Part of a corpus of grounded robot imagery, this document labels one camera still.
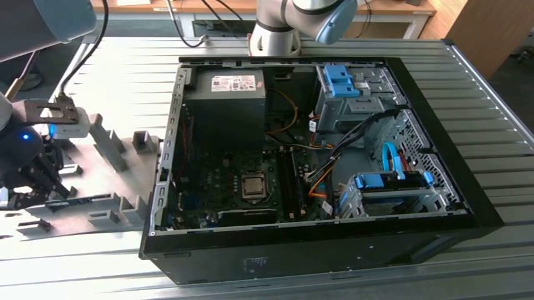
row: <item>robotic arm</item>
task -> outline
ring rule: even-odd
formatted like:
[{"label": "robotic arm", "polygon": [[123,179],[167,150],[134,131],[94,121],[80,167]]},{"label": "robotic arm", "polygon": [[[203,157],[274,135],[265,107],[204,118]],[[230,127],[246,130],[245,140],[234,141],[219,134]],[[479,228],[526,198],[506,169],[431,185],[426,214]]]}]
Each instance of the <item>robotic arm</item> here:
[{"label": "robotic arm", "polygon": [[333,44],[351,25],[357,8],[357,0],[258,0],[250,55],[298,56],[299,33]]},{"label": "robotic arm", "polygon": [[[321,43],[334,43],[351,23],[357,8],[357,0],[258,0],[251,55],[299,55],[299,32]],[[0,0],[0,62],[68,43],[95,26],[90,0]],[[42,109],[50,109],[52,116],[42,117]],[[0,93],[0,210],[42,204],[52,192],[68,197],[59,177],[64,167],[62,148],[54,139],[87,136],[83,130],[63,130],[83,123],[88,123],[87,114],[64,94],[54,103],[42,104],[11,103]],[[36,124],[50,124],[48,135],[35,131]],[[15,192],[20,187],[32,191]]]},{"label": "robotic arm", "polygon": [[[90,0],[2,0],[0,62],[71,42],[95,26]],[[43,109],[50,109],[51,117],[40,116]],[[11,103],[0,93],[0,210],[42,204],[52,192],[68,197],[59,177],[64,164],[54,129],[76,126],[83,118],[87,115],[68,96],[59,96],[55,103]],[[38,124],[54,124],[47,136],[34,129]],[[22,187],[31,192],[16,192]]]}]

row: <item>power supply label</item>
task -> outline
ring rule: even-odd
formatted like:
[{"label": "power supply label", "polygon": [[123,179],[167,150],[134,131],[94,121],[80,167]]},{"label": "power supply label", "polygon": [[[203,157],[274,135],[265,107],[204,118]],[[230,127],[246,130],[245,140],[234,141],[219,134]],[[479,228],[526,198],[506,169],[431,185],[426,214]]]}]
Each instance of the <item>power supply label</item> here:
[{"label": "power supply label", "polygon": [[255,91],[257,78],[254,75],[247,76],[215,76],[211,79],[212,92],[239,92]]}]

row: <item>aluminum profile table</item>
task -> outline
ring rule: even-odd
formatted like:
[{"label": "aluminum profile table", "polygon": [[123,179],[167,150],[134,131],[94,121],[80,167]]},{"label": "aluminum profile table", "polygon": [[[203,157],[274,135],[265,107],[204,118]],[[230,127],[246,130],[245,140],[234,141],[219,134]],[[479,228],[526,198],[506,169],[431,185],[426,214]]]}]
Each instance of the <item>aluminum profile table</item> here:
[{"label": "aluminum profile table", "polygon": [[[75,62],[91,46],[82,45]],[[176,287],[156,266],[139,259],[138,231],[26,242],[6,239],[0,241],[3,295],[60,298],[104,293],[99,299],[534,296],[534,140],[455,46],[442,41],[359,39],[330,46],[305,41],[303,54],[403,59],[506,227],[419,265],[186,287]],[[78,106],[102,113],[104,126],[120,138],[138,130],[163,137],[178,57],[200,55],[245,56],[246,41],[220,38],[188,49],[175,38],[106,38],[67,92]]]}]

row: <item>blue latch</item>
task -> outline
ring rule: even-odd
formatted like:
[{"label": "blue latch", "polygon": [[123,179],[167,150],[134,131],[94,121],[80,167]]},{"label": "blue latch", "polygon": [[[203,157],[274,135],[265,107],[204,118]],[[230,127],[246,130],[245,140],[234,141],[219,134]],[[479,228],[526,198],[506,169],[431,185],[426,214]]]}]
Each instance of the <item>blue latch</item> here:
[{"label": "blue latch", "polygon": [[334,97],[358,97],[359,90],[353,85],[353,75],[346,66],[325,66],[326,80],[329,81]]},{"label": "blue latch", "polygon": [[423,172],[423,178],[426,180],[426,183],[429,183],[429,185],[433,186],[434,185],[434,177],[429,171]]},{"label": "blue latch", "polygon": [[359,178],[359,176],[357,176],[357,178],[355,178],[355,183],[357,183],[357,188],[358,189],[363,189],[365,188],[365,182],[362,181],[362,178]]},{"label": "blue latch", "polygon": [[385,187],[385,182],[382,181],[382,176],[381,174],[363,174],[363,184],[366,185],[366,188],[383,188]]}]

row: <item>black cable cord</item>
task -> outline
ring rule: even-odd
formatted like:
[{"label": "black cable cord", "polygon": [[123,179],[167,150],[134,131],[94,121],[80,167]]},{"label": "black cable cord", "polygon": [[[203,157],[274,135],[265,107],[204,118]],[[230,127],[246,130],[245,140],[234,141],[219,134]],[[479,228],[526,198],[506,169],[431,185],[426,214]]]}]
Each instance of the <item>black cable cord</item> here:
[{"label": "black cable cord", "polygon": [[234,35],[235,38],[238,38],[238,36],[235,35],[234,30],[231,29],[231,27],[228,26],[228,24],[224,22],[224,20],[220,18],[218,12],[214,10],[214,8],[211,7],[211,5],[206,2],[206,0],[202,0],[203,5],[206,5],[206,7],[210,9],[211,13],[214,14],[214,16],[216,17],[216,19],[220,21],[220,23],[223,24],[226,30],[228,30],[228,32]]},{"label": "black cable cord", "polygon": [[309,174],[309,178],[315,177],[326,168],[329,168],[338,161],[338,157],[342,155],[342,151],[354,141],[361,139],[366,134],[367,129],[371,124],[387,117],[397,116],[399,114],[398,109],[390,109],[385,112],[379,112],[369,117],[363,122],[361,122],[341,138],[339,142],[335,144],[334,149],[330,153],[330,159],[321,165],[321,167]]},{"label": "black cable cord", "polygon": [[335,218],[335,199],[334,199],[334,186],[333,186],[333,172],[330,172],[323,180],[325,183],[325,192],[326,192],[326,202],[333,206],[333,215],[331,219]]},{"label": "black cable cord", "polygon": [[167,8],[168,8],[170,19],[171,19],[171,21],[172,21],[172,24],[175,25],[176,33],[178,33],[178,36],[180,37],[182,42],[183,42],[183,43],[186,44],[186,46],[188,46],[190,48],[196,48],[196,47],[199,47],[199,46],[204,43],[206,38],[202,38],[200,41],[199,41],[196,44],[190,44],[190,43],[187,42],[187,40],[184,39],[184,35],[182,34],[180,28],[178,27],[178,24],[176,24],[176,18],[175,18],[175,13],[174,13],[174,11],[172,11],[171,0],[167,0]]},{"label": "black cable cord", "polygon": [[363,22],[362,31],[355,36],[355,38],[359,38],[361,36],[363,36],[365,33],[367,32],[369,27],[371,26],[373,9],[371,9],[371,5],[369,4],[369,1],[367,0],[365,0],[365,1],[366,1],[366,6],[367,6],[366,21]]},{"label": "black cable cord", "polygon": [[94,47],[91,48],[90,52],[87,53],[86,57],[80,60],[78,63],[76,67],[72,69],[72,71],[68,73],[66,79],[62,81],[62,84],[59,85],[59,95],[64,96],[66,95],[66,86],[68,84],[68,81],[72,79],[78,71],[80,70],[82,66],[86,64],[87,60],[92,56],[92,53],[95,53],[102,39],[104,38],[106,34],[106,29],[108,28],[108,20],[110,20],[110,6],[108,6],[108,0],[102,0],[103,4],[103,24],[102,24],[102,30],[100,30],[100,35],[96,38],[96,42]]},{"label": "black cable cord", "polygon": [[227,10],[230,10],[231,12],[233,12],[233,14],[237,16],[237,18],[241,20],[241,23],[242,23],[242,25],[243,25],[243,29],[245,29],[245,32],[247,32],[247,23],[246,23],[246,21],[243,20],[243,18],[242,18],[242,16],[237,13],[237,11],[223,2],[223,0],[215,0],[218,3],[220,3],[226,8],[227,8]]}]

